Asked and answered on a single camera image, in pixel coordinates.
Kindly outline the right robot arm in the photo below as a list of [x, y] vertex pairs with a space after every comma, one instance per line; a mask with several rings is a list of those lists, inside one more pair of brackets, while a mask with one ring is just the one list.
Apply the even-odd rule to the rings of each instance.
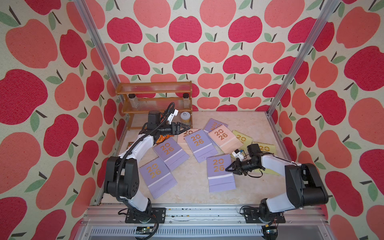
[[261, 200], [258, 207], [261, 221], [270, 222], [286, 211], [328, 203], [329, 195], [314, 164], [298, 164], [282, 159], [262, 151], [258, 144], [247, 146], [247, 150], [250, 158], [243, 161], [236, 158], [226, 168], [227, 172], [247, 176], [253, 170], [270, 169], [286, 180], [285, 193]]

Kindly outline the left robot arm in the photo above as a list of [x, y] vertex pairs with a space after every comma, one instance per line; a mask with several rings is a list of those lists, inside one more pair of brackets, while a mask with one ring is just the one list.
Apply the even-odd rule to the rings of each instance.
[[104, 192], [124, 203], [129, 209], [149, 215], [152, 211], [150, 199], [139, 190], [140, 178], [138, 163], [161, 136], [180, 135], [190, 127], [183, 123], [173, 123], [178, 114], [175, 103], [162, 113], [150, 111], [148, 121], [143, 125], [136, 141], [124, 153], [110, 157], [106, 163]]

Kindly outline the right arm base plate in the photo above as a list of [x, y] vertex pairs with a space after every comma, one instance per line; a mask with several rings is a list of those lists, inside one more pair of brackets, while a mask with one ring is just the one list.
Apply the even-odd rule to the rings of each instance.
[[239, 213], [245, 218], [247, 224], [284, 224], [286, 219], [284, 213], [270, 213], [267, 210], [251, 206], [242, 206]]

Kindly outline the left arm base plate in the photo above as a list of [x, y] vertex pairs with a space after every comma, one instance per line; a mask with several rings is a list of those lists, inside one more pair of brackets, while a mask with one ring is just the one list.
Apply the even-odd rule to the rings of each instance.
[[166, 208], [152, 208], [150, 213], [129, 209], [126, 213], [126, 224], [163, 224]]

